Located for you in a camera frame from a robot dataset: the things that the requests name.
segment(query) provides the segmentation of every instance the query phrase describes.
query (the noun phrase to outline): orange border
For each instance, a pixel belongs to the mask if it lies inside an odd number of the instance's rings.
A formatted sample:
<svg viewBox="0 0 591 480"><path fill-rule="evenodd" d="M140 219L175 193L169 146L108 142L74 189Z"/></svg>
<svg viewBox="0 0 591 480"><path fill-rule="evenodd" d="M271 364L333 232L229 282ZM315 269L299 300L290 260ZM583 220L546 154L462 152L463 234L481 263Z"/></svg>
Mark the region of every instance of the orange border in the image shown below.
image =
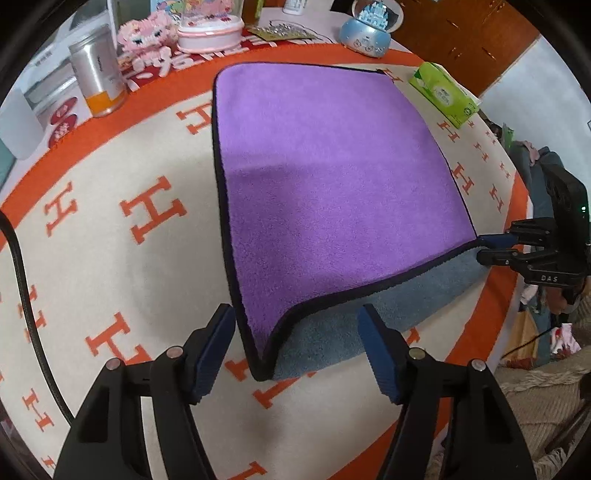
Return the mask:
<svg viewBox="0 0 591 480"><path fill-rule="evenodd" d="M217 73L228 65L253 61L279 63L388 63L418 67L423 61L413 53L388 50L381 59L372 59L342 45L285 45L259 48L237 55L215 58L207 63L171 72L130 94L115 112L92 118L60 141L23 177L2 205L2 211L16 228L37 202L78 162L116 135L169 106L212 89ZM6 240L0 239L0 250Z"/></svg>
<svg viewBox="0 0 591 480"><path fill-rule="evenodd" d="M505 229L513 220L527 215L527 189L518 173L511 192ZM507 311L517 284L517 273L504 267L492 267L472 316L458 338L446 362L466 365L473 358L488 358L505 323ZM439 405L436 434L449 421L451 401L444 398ZM373 442L367 450L336 472L329 480L375 480L392 441L396 422Z"/></svg>

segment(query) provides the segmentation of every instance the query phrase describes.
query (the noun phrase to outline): tablecloth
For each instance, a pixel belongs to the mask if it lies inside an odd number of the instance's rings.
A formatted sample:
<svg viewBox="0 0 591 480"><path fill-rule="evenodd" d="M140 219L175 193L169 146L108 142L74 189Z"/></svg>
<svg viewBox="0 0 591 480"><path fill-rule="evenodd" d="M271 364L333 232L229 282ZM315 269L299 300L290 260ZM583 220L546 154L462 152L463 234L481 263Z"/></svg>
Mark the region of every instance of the tablecloth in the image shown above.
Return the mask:
<svg viewBox="0 0 591 480"><path fill-rule="evenodd" d="M60 138L2 205L21 242L41 341L73 412L107 359L153 359L229 303L210 88L220 69L239 61L385 70L426 120L478 234L502 232L528 212L519 175L484 122L475 116L456 129L408 84L421 63L413 54L390 50L372 60L339 45L292 44L214 54L166 77L128 76L139 88L126 104ZM1 246L0 398L52 474L68 425L37 365L12 259L4 240ZM435 358L465 364L479 357L494 368L518 293L517 274L495 267L405 336ZM150 400L142 406L159 480L165 475ZM380 395L365 355L300 379L257 383L238 334L211 395L193 407L217 477L233 480L372 479L399 412ZM441 416L439 437L445 425Z"/></svg>

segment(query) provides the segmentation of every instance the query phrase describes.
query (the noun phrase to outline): blue snow globe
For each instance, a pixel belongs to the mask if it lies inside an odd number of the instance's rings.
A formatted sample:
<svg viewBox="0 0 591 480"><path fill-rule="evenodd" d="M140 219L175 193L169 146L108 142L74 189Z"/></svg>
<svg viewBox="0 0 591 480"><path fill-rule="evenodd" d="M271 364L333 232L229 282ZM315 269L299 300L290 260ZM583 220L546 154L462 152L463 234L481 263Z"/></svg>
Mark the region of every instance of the blue snow globe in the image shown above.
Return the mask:
<svg viewBox="0 0 591 480"><path fill-rule="evenodd" d="M368 57L383 57L390 45L390 32L401 23L399 15L380 0L355 0L352 12L353 18L340 29L339 41Z"/></svg>

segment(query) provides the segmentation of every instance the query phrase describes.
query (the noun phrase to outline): white bottle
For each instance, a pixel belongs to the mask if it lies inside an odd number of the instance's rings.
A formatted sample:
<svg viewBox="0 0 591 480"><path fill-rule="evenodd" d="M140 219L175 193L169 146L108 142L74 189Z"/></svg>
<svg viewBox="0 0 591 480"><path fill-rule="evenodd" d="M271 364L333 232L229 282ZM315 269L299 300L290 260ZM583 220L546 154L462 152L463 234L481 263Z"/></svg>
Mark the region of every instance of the white bottle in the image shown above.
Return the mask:
<svg viewBox="0 0 591 480"><path fill-rule="evenodd" d="M285 0L283 13L289 15L301 15L304 13L305 6L306 0Z"/></svg>

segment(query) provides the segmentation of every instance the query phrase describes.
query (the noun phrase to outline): blue gripper pad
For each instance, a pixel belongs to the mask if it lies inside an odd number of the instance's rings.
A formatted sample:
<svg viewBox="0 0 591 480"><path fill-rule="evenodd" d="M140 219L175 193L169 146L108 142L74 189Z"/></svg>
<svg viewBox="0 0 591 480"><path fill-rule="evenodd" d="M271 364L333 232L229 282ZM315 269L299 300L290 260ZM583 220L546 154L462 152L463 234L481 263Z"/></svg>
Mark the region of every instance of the blue gripper pad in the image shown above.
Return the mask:
<svg viewBox="0 0 591 480"><path fill-rule="evenodd" d="M357 314L358 332L381 393L392 403L404 401L400 375L405 368L408 345L402 335L389 329L371 304Z"/></svg>
<svg viewBox="0 0 591 480"><path fill-rule="evenodd" d="M183 371L183 390L190 404L196 405L208 395L236 328L234 309L222 303L205 328L195 330L183 349L187 357Z"/></svg>

